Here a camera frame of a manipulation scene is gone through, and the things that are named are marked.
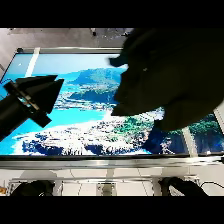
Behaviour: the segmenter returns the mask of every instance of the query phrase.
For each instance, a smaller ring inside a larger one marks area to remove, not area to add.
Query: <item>black border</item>
[[[14,57],[17,54],[26,54],[26,53],[19,53],[17,50],[10,61],[9,65],[7,66],[6,70],[4,71],[4,74],[0,80],[5,77],[5,74],[8,71],[8,68],[10,67]],[[224,153],[222,152],[212,152],[211,154],[198,154],[198,157],[210,157],[210,156],[223,156]],[[0,161],[83,161],[83,160],[137,160],[137,159],[165,159],[165,158],[190,158],[190,154],[183,153],[183,154],[149,154],[149,155],[111,155],[111,156],[23,156],[23,155],[0,155]]]

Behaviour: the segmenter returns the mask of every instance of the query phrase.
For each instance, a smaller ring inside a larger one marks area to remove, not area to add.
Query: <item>white strip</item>
[[[36,64],[37,58],[39,56],[40,47],[36,47],[33,52],[33,57],[30,60],[29,66],[27,68],[25,77],[31,77],[33,73],[34,66]]]
[[[190,157],[198,157],[198,152],[195,147],[195,141],[192,138],[189,128],[188,127],[183,128],[182,133],[183,133]]]

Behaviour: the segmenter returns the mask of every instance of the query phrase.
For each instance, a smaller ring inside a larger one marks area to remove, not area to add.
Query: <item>metal frame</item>
[[[35,48],[18,48],[18,54],[33,54]],[[121,48],[79,48],[59,47],[40,48],[39,54],[118,54]],[[215,116],[224,133],[224,124],[220,122],[220,115]],[[191,139],[187,140],[187,149],[192,145]],[[68,169],[68,168],[146,168],[146,167],[179,167],[189,165],[220,164],[224,153],[210,155],[175,154],[175,155],[136,155],[136,156],[0,156],[0,168],[5,169]]]

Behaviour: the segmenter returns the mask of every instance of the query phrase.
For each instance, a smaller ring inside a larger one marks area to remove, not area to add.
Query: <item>mountain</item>
[[[119,85],[123,68],[98,68],[80,71],[79,77],[68,84],[107,84]]]
[[[107,90],[88,90],[85,92],[73,93],[69,99],[116,104],[117,102],[113,99],[115,92],[116,89],[111,88]]]

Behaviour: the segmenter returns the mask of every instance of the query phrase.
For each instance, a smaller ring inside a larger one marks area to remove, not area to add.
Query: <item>screen bezel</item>
[[[39,54],[119,54],[121,51],[121,48],[77,48],[77,47],[60,47],[60,48],[40,48],[39,50]],[[11,62],[13,61],[15,55],[17,54],[33,54],[35,52],[35,48],[18,48],[17,52],[14,54]],[[7,69],[4,71],[3,76],[1,77],[1,80],[4,78],[11,62],[9,63]],[[219,123],[219,126],[222,130],[222,132],[224,133],[224,124],[222,122],[220,122],[222,119],[220,117],[220,115],[214,111],[214,114],[216,116],[216,119]],[[222,156],[224,155],[224,153],[222,152],[215,152],[215,153],[211,153],[209,155],[207,154],[199,154],[197,155],[200,158],[204,158],[204,157],[212,157],[212,156]],[[113,161],[113,164],[116,164],[116,161],[118,163],[120,163],[121,161],[143,161],[143,160],[153,160],[153,159],[176,159],[178,161],[178,159],[188,159],[190,158],[190,154],[188,153],[183,153],[183,154],[174,154],[174,155],[162,155],[162,154],[151,154],[151,155],[111,155],[111,156],[88,156],[88,155],[82,155],[82,156],[20,156],[20,155],[2,155],[0,156],[0,167],[1,166],[7,166],[7,164],[11,164],[10,167],[12,165],[14,165],[15,167],[21,167],[24,166],[24,164],[22,164],[21,162],[28,162],[28,167],[32,168],[32,164],[33,162],[37,162],[37,164],[39,164],[38,166],[40,166],[40,168],[44,167],[43,165],[46,165],[46,162],[49,163],[49,166],[51,167],[50,163],[51,162],[59,162],[59,167],[62,166],[62,168],[64,167],[63,162],[67,161],[67,162],[75,162],[75,161],[79,161],[79,162],[83,162],[82,166],[85,167],[88,164],[92,164],[91,166],[94,167],[99,167],[99,161],[101,161],[101,163],[104,161],[105,164],[108,163],[108,161]]]

